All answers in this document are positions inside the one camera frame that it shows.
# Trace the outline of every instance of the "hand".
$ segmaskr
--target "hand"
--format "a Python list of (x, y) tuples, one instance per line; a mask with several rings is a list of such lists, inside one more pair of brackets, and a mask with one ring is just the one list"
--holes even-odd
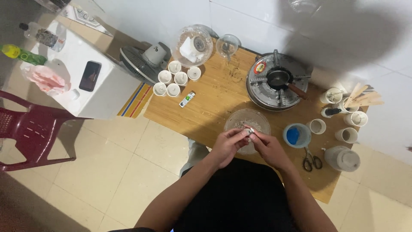
[[(249, 125), (245, 125), (245, 128), (253, 128)], [(266, 135), (255, 128), (255, 132), (249, 136), (252, 140), (255, 150), (259, 152), (260, 156), (265, 160), (267, 164), (276, 168), (277, 170), (285, 170), (288, 167), (293, 166), (288, 155), (280, 145), (276, 137)]]
[(244, 128), (235, 128), (221, 133), (206, 158), (213, 159), (219, 169), (226, 167), (236, 151), (249, 144), (247, 136), (248, 133)]

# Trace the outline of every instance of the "spoon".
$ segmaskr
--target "spoon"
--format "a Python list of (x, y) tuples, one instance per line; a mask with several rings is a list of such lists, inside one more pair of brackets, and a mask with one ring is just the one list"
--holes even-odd
[(223, 51), (225, 51), (226, 55), (227, 55), (227, 60), (230, 62), (230, 55), (229, 55), (229, 44), (228, 43), (224, 43), (222, 46)]

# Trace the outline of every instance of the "black shirt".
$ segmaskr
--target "black shirt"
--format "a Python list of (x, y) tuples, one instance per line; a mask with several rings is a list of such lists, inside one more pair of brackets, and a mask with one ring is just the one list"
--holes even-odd
[[(236, 158), (210, 178), (183, 211), (173, 230), (298, 231), (276, 172), (266, 165)], [(148, 228), (118, 230), (151, 231)]]

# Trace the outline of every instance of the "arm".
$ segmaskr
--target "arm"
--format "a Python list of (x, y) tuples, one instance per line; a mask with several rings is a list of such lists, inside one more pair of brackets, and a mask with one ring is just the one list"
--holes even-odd
[(161, 192), (145, 209), (135, 227), (170, 231), (183, 210), (220, 168), (232, 161), (236, 151), (248, 144), (247, 132), (232, 129), (221, 133), (212, 151), (186, 175)]
[(286, 155), (279, 141), (257, 130), (250, 135), (255, 149), (270, 166), (282, 175), (288, 198), (289, 209), (304, 232), (337, 231), (332, 221), (315, 201), (309, 188), (303, 182), (298, 170)]

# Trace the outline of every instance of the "phone screen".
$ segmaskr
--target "phone screen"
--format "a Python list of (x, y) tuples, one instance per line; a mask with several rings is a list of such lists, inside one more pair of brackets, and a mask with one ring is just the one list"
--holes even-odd
[(79, 89), (89, 92), (94, 90), (101, 66), (102, 65), (100, 63), (94, 61), (87, 62), (82, 80), (80, 81)]

